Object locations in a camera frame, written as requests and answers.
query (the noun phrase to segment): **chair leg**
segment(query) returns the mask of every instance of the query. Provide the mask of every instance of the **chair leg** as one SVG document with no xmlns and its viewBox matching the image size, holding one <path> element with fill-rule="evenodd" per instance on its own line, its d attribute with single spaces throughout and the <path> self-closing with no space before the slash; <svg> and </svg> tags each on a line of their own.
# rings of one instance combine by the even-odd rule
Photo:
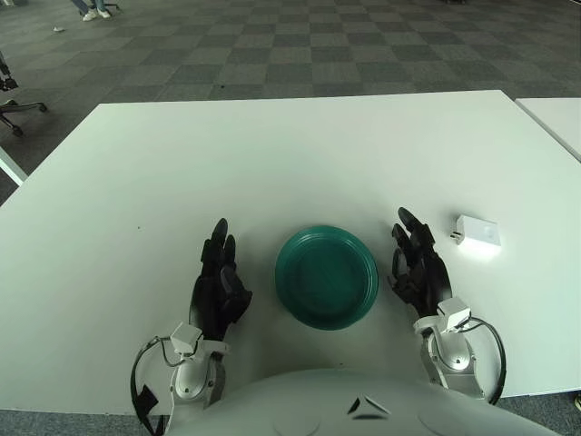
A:
<svg viewBox="0 0 581 436">
<path fill-rule="evenodd" d="M 0 114 L 0 121 L 6 124 L 11 129 L 15 127 L 15 124 L 13 124 L 12 121 L 6 118 L 3 114 Z"/>
<path fill-rule="evenodd" d="M 40 112 L 46 112 L 46 105 L 44 103 L 37 102 L 30 104 L 0 104 L 0 114 L 29 111 L 30 109 L 35 109 L 36 107 Z"/>
<path fill-rule="evenodd" d="M 12 121 L 10 121 L 8 118 L 6 118 L 4 114 L 2 114 L 2 112 L 0 112 L 0 121 L 6 124 L 10 128 L 10 130 L 12 130 L 12 134 L 14 136 L 20 137 L 24 134 L 22 129 L 16 124 L 14 124 Z"/>
</svg>

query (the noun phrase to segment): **white power adapter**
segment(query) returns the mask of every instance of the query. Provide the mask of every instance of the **white power adapter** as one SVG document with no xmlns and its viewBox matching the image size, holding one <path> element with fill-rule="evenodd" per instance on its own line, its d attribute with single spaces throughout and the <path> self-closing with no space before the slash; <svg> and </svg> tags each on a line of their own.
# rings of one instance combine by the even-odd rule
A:
<svg viewBox="0 0 581 436">
<path fill-rule="evenodd" d="M 490 258 L 500 252 L 498 224 L 460 215 L 450 235 L 463 251 Z"/>
</svg>

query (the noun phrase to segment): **jeans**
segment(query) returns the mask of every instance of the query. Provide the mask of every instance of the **jeans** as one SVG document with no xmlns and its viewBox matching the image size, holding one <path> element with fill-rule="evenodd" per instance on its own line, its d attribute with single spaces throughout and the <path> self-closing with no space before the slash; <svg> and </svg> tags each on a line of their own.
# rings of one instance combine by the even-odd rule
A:
<svg viewBox="0 0 581 436">
<path fill-rule="evenodd" d="M 83 0 L 71 0 L 73 4 L 81 11 L 83 15 L 86 15 L 89 12 L 89 6 Z M 95 6 L 100 11 L 105 10 L 104 0 L 91 0 L 91 9 L 95 9 Z"/>
</svg>

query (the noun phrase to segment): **office chair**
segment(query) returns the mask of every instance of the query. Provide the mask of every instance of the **office chair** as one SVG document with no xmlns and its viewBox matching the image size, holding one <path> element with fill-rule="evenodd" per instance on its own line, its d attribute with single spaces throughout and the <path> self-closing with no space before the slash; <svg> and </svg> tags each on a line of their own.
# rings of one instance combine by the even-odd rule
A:
<svg viewBox="0 0 581 436">
<path fill-rule="evenodd" d="M 10 75 L 10 69 L 6 64 L 2 52 L 0 52 L 0 90 L 9 91 L 18 87 L 16 80 Z M 6 124 L 12 129 L 12 133 L 15 136 L 22 136 L 24 133 L 22 129 L 16 124 L 12 123 L 5 114 L 12 114 L 14 112 L 23 112 L 30 109 L 38 108 L 40 112 L 46 112 L 47 107 L 44 103 L 30 103 L 30 104 L 18 104 L 15 100 L 8 100 L 4 104 L 0 104 L 0 121 Z"/>
</svg>

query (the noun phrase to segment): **white sneaker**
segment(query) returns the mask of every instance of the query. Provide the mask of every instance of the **white sneaker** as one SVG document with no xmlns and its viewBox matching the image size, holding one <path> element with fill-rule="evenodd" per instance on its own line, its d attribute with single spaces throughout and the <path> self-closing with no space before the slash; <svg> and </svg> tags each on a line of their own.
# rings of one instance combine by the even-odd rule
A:
<svg viewBox="0 0 581 436">
<path fill-rule="evenodd" d="M 94 20 L 97 16 L 98 16 L 97 13 L 93 9 L 89 9 L 89 12 L 87 12 L 84 15 L 83 21 L 91 21 L 91 20 Z"/>
</svg>

